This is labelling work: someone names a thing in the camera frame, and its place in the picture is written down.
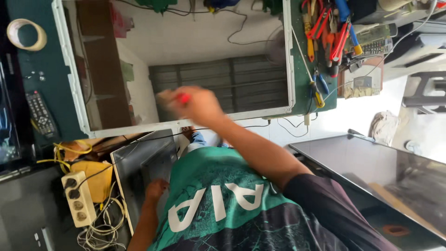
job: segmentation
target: electrical outlet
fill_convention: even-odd
[[[95,206],[91,199],[88,182],[82,183],[81,187],[76,190],[85,179],[84,171],[71,172],[62,177],[63,187],[68,185],[65,194],[76,227],[88,226],[96,219]]]

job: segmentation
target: screwdriver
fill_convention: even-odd
[[[307,70],[308,76],[310,77],[311,96],[313,96],[313,99],[316,103],[316,107],[322,108],[325,106],[325,101],[322,98],[321,92],[318,90],[318,87],[316,85],[316,79],[313,79],[313,77],[310,74],[310,70],[308,69],[308,66],[306,64],[305,57],[304,57],[304,54],[302,53],[302,49],[301,49],[301,46],[299,45],[299,40],[297,39],[296,33],[294,32],[293,28],[291,28],[291,31],[293,32],[294,39],[296,40],[296,43],[297,43],[297,47],[299,48],[299,52],[301,53],[302,60],[304,61],[305,69]]]

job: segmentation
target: man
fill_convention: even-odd
[[[181,103],[179,94],[190,100]],[[169,184],[153,181],[129,251],[397,250],[338,183],[231,121],[211,91],[181,87],[164,98],[179,117],[210,128],[235,149],[200,147],[181,157],[160,222],[156,206]]]

